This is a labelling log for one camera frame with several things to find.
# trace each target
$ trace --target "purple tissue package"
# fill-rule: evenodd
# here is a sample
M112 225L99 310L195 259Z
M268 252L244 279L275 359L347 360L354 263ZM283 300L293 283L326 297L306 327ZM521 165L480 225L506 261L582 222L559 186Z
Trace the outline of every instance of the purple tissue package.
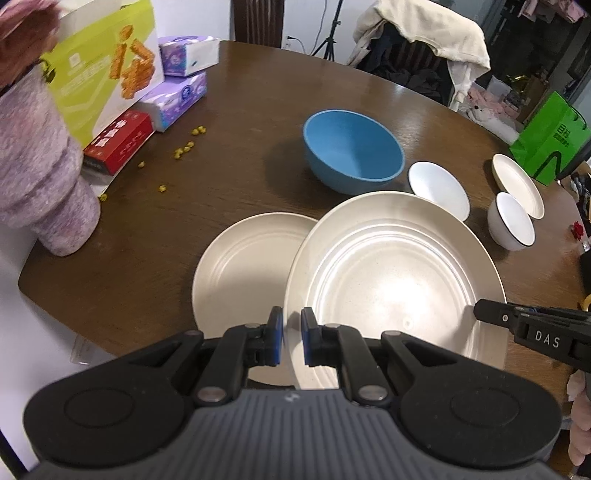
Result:
M146 112L154 124L154 129L164 132L206 93L205 72L186 79L165 77L164 83L145 95L134 105L134 109Z
M189 77L219 62L219 38L163 37L158 43L165 75Z

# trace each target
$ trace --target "green shopping bag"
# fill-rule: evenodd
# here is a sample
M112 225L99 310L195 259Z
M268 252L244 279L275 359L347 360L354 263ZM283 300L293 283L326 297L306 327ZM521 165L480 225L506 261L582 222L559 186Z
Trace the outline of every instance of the green shopping bag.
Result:
M590 136L583 116L553 92L509 149L530 177L549 185Z

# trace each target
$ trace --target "blue bowl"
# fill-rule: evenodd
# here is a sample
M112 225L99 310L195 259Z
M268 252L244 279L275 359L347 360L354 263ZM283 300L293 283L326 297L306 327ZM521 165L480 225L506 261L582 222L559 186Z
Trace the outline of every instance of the blue bowl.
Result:
M404 168L404 152L383 125L360 113L325 110L304 125L306 160L318 179L348 195L380 190Z

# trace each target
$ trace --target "plate rim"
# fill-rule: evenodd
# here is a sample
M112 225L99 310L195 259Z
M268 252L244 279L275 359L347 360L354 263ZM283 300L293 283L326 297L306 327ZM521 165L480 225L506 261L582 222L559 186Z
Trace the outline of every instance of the plate rim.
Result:
M503 154L503 153L495 153L492 156L492 171L493 171L493 176L495 178L495 181L497 183L497 185L501 188L501 190L505 193L508 193L509 195L512 195L512 193L508 190L508 188L506 187L506 185L503 183L503 181L501 180L501 176L498 173L498 169L497 169L497 164L500 164L500 162L502 160L496 160L497 158L506 158L507 160L510 160L510 162L506 162L508 165L510 165L509 168L515 170L518 175L523 178L525 180L525 182L530 186L530 192L532 192L532 195L535 197L534 200L536 200L536 202L539 200L539 203L541 205L541 215L537 216L534 215L530 212L528 212L527 210L525 210L525 207L523 207L523 205L521 205L523 207L523 209L525 210L525 212L532 217L534 220L542 220L542 218L544 218L544 215L546 214L546 207L544 205L544 199L542 198L542 194L540 193L540 191L538 190L538 187L535 186L534 181L531 179L531 177L527 174L527 172L521 167L521 165L519 165L515 160L513 160L511 157Z
M227 234L227 232L231 231L234 228L238 228L240 227L242 224L247 223L249 221L253 221L254 219L258 219L258 218L262 218L262 217L267 217L267 216L289 216L292 218L303 218L306 220L312 220L314 222L314 227L313 229L316 227L316 225L318 224L319 220L312 218L311 216L308 215L302 215L300 213L291 213L291 212L266 212L266 213L258 213L257 215L251 215L249 217L243 218L242 220L238 220L237 222L231 224L229 227L225 228L224 230L222 230L218 235L216 235L216 237L210 242L210 244L207 246L207 248L205 249L205 251L203 252L203 254L201 255L201 257L199 258L199 262L197 263L197 267L195 268L195 272L193 274L193 281L191 282L191 309L193 311L193 321L195 322L195 325L197 325L197 327L199 327L199 325L197 324L197 318L195 315L195 299L194 299L194 291L195 291L195 282L197 281L197 275L199 273L199 269L202 266L202 259L210 252L210 250L212 250L215 245L221 241L221 237L224 236L225 234Z
M433 202L432 200L426 199L426 198L424 198L424 197L421 197L420 195L416 194L416 193L415 193L415 190L413 189L413 183L412 183L412 181L411 181L411 170L413 169L413 167L414 167L415 165L417 165L417 164L419 164L419 163L425 163L425 164L431 164L431 165L435 165L436 167L439 167L439 169L441 169L441 170L443 170L444 172L446 172L446 173L447 173L447 174L448 174L448 175L449 175L451 178L453 178L453 179L456 181L456 183L457 183L457 184L460 186L460 188L462 189L462 192L463 192L463 194L464 194L464 197L466 198L466 201L467 201L467 203L468 203L468 210L467 210L467 212L465 213L465 218L459 218L459 217L456 217L456 218L457 218L458 220L460 220L461 222L465 222L466 220L468 220L468 217L470 216L470 211L472 210L472 205L470 204L470 197L468 196L468 193L467 193L466 189L463 187L463 185L462 185L462 184L460 183L460 181L459 181L459 180L458 180L458 179L457 179L457 178L454 176L454 174L453 174L452 172L450 172L448 169L446 169L446 168L442 167L442 166L441 166L440 164L438 164L438 163L435 163L435 162L432 162L432 161L427 161L427 160L419 160L418 162L415 162L415 163L413 163L412 165L410 165L410 167L408 168L408 184L409 184L409 186L410 186L410 189L413 191L413 194L414 194L414 195L416 195L416 196L417 196L417 197L419 197L419 198L422 198L423 200L427 200L428 202L435 203L435 202Z
M321 226L321 224L323 223L323 220L325 220L327 217L329 217L330 215L333 214L333 212L340 210L341 208L344 208L345 206L347 206L350 203L353 202L357 202L359 201L360 198L365 198L365 197L370 197L370 196L390 196L390 195L394 195L394 196L409 196L409 197L413 197L416 199L419 199L419 201L422 202L428 202L431 203L432 205L435 205L436 208L442 210L444 212L444 215L449 215L451 216L455 221L459 222L461 224L461 228L465 228L470 235L472 235L474 237L474 239L476 240L476 242L478 242L478 244L480 245L480 247L482 248L482 250L484 250L486 257L488 259L488 261L491 263L495 273L496 273L496 278L499 281L499 285L501 286L501 293L502 293L502 299L503 302L506 303L507 302L507 295L505 292L505 286L503 285L501 276L499 274L499 271L490 255L490 253L488 252L488 250L485 248L485 246L483 245L483 243L480 241L480 239L476 236L476 234L462 221L460 221L454 214L448 212L445 208L439 206L437 203L432 202L431 200L427 200L424 199L418 195L415 195L414 193L407 193L407 192L399 192L396 190L379 190L377 192L369 192L369 193L364 193L362 195L357 195L355 197L352 197L348 200L345 200L342 203L339 203L338 205L336 205L333 209L329 210L328 212L326 212L322 218L320 220L318 220L318 222L316 223L316 225L314 226L314 228L310 231L310 233L308 233L306 239L302 242L302 244L300 245L300 248L298 249L295 257L294 257L294 261L291 264L291 268L290 268L290 274L287 277L287 284L285 285L285 297L283 300L283 345L285 347L286 350L286 357L289 358L290 364L289 364L289 368L291 369L291 372L294 374L294 378L296 380L296 388L301 388L300 387L300 380L298 378L298 374L296 372L296 366L294 365L294 362L291 359L291 351L289 350L289 346L287 345L287 335L286 332L288 331L287 329L287 321L288 321L288 315L287 312L285 311L285 307L287 305L287 300L288 300L288 296L289 296L289 292L290 292L290 285L292 283L293 280L293 275L295 272L295 266L296 263L299 262L300 257L303 255L303 251L304 248L306 247L306 245L308 244L308 242L310 241L310 238L313 236L313 234L316 232L316 230L318 230ZM505 358L503 360L503 365L506 364L506 349L505 349Z

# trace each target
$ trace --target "wooden chair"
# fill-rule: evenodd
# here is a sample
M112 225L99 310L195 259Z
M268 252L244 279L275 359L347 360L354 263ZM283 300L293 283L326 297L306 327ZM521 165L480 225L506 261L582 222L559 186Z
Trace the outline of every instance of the wooden chair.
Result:
M233 0L236 40L281 48L285 0Z

